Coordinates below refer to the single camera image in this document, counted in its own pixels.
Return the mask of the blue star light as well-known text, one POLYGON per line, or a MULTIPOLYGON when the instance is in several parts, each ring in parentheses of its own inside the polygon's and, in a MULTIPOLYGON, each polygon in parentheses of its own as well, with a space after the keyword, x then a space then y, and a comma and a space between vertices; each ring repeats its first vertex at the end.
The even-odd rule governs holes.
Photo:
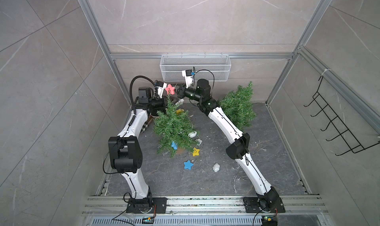
POLYGON ((191 160, 184 162, 184 169, 185 170, 191 170, 193 166, 194 166, 194 163, 191 160))
POLYGON ((172 141, 172 143, 171 143, 171 147, 172 147, 174 150, 177 150, 177 149, 178 149, 178 146, 177 146, 177 144, 176 144, 174 141, 172 141))

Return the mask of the blue star light centre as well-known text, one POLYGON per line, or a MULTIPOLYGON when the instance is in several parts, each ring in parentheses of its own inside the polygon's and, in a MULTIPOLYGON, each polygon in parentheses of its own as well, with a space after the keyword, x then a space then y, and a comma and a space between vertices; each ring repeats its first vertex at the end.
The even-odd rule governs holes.
POLYGON ((194 163, 191 160, 184 162, 184 169, 185 170, 191 170, 193 166, 194 166, 194 163))

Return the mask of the yellow star light small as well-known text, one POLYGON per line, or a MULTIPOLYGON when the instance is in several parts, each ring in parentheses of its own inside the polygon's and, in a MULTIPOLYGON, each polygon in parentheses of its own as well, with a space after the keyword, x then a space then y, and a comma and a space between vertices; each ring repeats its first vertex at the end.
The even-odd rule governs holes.
POLYGON ((176 113, 177 115, 181 115, 181 114, 184 113, 184 112, 185 112, 184 109, 177 109, 177 110, 175 111, 175 113, 176 113))

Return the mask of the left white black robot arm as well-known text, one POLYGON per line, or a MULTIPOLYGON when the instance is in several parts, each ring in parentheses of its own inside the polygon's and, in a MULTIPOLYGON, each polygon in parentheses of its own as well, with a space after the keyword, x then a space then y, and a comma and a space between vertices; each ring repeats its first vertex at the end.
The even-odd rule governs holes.
POLYGON ((141 87, 139 96, 133 101, 131 116, 124 129, 108 140, 110 164, 121 174, 130 188, 133 205, 152 206, 149 186, 144 181, 141 167, 142 150, 138 141, 141 130, 151 114, 164 110, 166 103, 157 88, 141 87))

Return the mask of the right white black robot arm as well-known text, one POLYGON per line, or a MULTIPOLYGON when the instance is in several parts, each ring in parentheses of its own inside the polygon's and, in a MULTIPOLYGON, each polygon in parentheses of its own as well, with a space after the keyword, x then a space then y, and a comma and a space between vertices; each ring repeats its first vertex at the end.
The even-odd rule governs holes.
POLYGON ((247 206, 257 207, 259 212, 284 212, 282 200, 276 189, 265 179, 254 163, 249 150, 250 135, 240 131, 224 113, 219 103, 211 97, 209 81, 200 79, 197 87, 181 84, 175 88, 179 98, 187 97, 197 101, 197 107, 209 117, 227 137, 230 146, 226 148, 227 155, 235 160, 244 170, 254 186, 257 199, 248 200, 247 206))

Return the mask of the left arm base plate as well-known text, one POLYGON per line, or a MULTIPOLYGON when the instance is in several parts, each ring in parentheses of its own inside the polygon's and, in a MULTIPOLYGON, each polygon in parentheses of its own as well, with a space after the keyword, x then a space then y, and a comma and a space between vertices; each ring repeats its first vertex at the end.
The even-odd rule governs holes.
POLYGON ((166 212, 166 207, 167 207, 167 198, 166 197, 130 199, 128 201, 126 213, 164 214, 166 212))

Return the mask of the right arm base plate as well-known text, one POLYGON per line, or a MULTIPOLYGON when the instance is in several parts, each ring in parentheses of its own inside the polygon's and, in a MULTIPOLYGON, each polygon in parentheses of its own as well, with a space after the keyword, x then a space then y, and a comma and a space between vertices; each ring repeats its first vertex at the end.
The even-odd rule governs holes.
POLYGON ((247 213, 285 213, 281 198, 266 200, 258 197, 244 197, 243 204, 247 213))

